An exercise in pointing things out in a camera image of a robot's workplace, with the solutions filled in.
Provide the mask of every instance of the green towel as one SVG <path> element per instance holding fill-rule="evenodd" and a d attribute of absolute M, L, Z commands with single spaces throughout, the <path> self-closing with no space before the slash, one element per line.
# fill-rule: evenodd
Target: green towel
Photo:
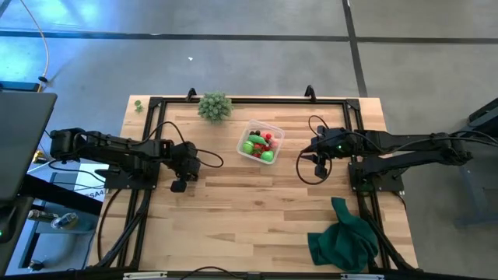
<path fill-rule="evenodd" d="M 315 265 L 335 264 L 344 271 L 361 272 L 378 253 L 377 238 L 368 223 L 349 213 L 343 198 L 332 198 L 338 223 L 324 233 L 308 233 Z"/>

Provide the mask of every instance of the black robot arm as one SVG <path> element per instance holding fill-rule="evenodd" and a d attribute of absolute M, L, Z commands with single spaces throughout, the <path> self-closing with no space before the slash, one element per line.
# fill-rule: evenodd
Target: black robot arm
<path fill-rule="evenodd" d="M 178 145 L 163 139 L 139 142 L 81 128 L 52 131 L 50 136 L 50 154 L 57 161 L 90 159 L 109 164 L 108 170 L 96 170 L 106 178 L 106 188 L 153 189 L 161 163 L 178 178 L 171 185 L 173 192 L 185 191 L 187 181 L 198 178 L 201 164 L 192 142 Z"/>
<path fill-rule="evenodd" d="M 318 127 L 318 136 L 311 139 L 311 145 L 304 151 L 316 153 L 303 158 L 317 164 L 315 175 L 320 178 L 328 174 L 326 159 L 363 157 L 363 161 L 349 166 L 352 186 L 361 185 L 363 191 L 371 191 L 372 187 L 379 185 L 379 176 L 388 175 L 389 180 L 397 180 L 400 170 L 404 171 L 411 166 L 427 163 L 460 166 L 472 159 L 472 154 L 465 151 L 463 141 L 446 133 L 391 135 L 385 131 L 347 131 L 344 128 L 323 126 Z M 397 151 L 412 152 L 388 158 L 380 157 Z M 402 191 L 397 188 L 391 185 L 385 190 Z"/>

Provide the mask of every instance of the clear plastic container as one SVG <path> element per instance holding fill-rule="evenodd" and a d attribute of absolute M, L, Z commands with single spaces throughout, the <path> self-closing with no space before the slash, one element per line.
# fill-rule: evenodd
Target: clear plastic container
<path fill-rule="evenodd" d="M 251 131 L 260 131 L 262 134 L 263 133 L 270 133 L 270 134 L 272 134 L 272 139 L 275 139 L 277 141 L 276 147 L 272 148 L 272 151 L 273 151 L 273 160 L 272 161 L 266 161 L 263 159 L 259 159 L 255 156 L 249 155 L 243 151 L 242 145 L 247 141 L 247 137 L 249 137 L 249 133 Z M 283 144 L 284 135 L 285 135 L 284 131 L 280 128 L 277 128 L 277 127 L 270 125 L 270 124 L 266 124 L 264 122 L 260 122 L 260 121 L 256 121 L 256 120 L 249 120 L 246 128 L 244 129 L 244 132 L 242 133 L 242 136 L 240 137 L 239 144 L 237 144 L 237 152 L 240 153 L 242 156 L 246 156 L 246 157 L 253 159 L 253 160 L 256 160 L 260 163 L 273 164 L 277 160 L 277 156 L 279 155 L 280 148 L 282 147 L 282 144 Z"/>

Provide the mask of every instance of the wooden table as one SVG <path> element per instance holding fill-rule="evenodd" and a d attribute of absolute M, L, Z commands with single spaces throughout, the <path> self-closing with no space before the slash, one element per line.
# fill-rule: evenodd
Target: wooden table
<path fill-rule="evenodd" d="M 142 139 L 146 112 L 135 112 L 134 102 L 140 100 L 147 108 L 149 98 L 130 96 L 121 137 Z M 359 101 L 365 129 L 386 130 L 380 100 L 360 98 Z M 168 104 L 165 119 L 173 121 L 184 138 L 199 149 L 220 154 L 225 165 L 220 169 L 202 166 L 199 181 L 189 183 L 183 194 L 170 192 L 175 176 L 162 167 L 149 208 L 140 269 L 191 271 L 215 265 L 230 271 L 340 271 L 333 265 L 313 265 L 307 233 L 322 233 L 337 222 L 330 202 L 332 196 L 345 198 L 349 210 L 358 215 L 358 203 L 347 176 L 348 160 L 334 160 L 331 176 L 317 186 L 299 180 L 295 162 L 298 152 L 314 137 L 308 128 L 308 117 L 316 114 L 331 128 L 343 127 L 342 108 L 317 104 L 235 104 L 232 116 L 221 125 L 202 120 L 197 111 L 195 103 Z M 154 117 L 153 127 L 157 123 L 157 116 Z M 278 159 L 271 166 L 247 159 L 236 151 L 250 119 L 273 124 L 286 133 Z M 316 120 L 311 123 L 313 128 L 319 125 Z M 168 125 L 162 138 L 180 142 L 176 131 Z M 218 164 L 212 156 L 199 154 L 199 157 Z M 305 179 L 318 180 L 313 176 L 313 163 L 301 163 Z M 129 196 L 130 191 L 122 191 L 110 207 L 102 232 L 104 254 L 123 230 Z M 393 194 L 384 192 L 379 193 L 379 204 L 384 231 L 407 262 L 416 267 L 403 204 Z M 128 259 L 135 237 L 130 241 Z M 96 262 L 94 242 L 89 264 Z"/>

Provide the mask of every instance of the green plant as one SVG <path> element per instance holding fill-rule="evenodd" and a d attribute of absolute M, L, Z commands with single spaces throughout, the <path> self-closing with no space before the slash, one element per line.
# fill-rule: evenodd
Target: green plant
<path fill-rule="evenodd" d="M 199 100 L 199 116 L 212 124 L 220 124 L 225 117 L 232 113 L 232 100 L 225 97 L 225 93 L 206 93 Z"/>
<path fill-rule="evenodd" d="M 136 100 L 135 101 L 135 106 L 136 106 L 135 112 L 140 113 L 140 112 L 143 111 L 142 101 Z"/>

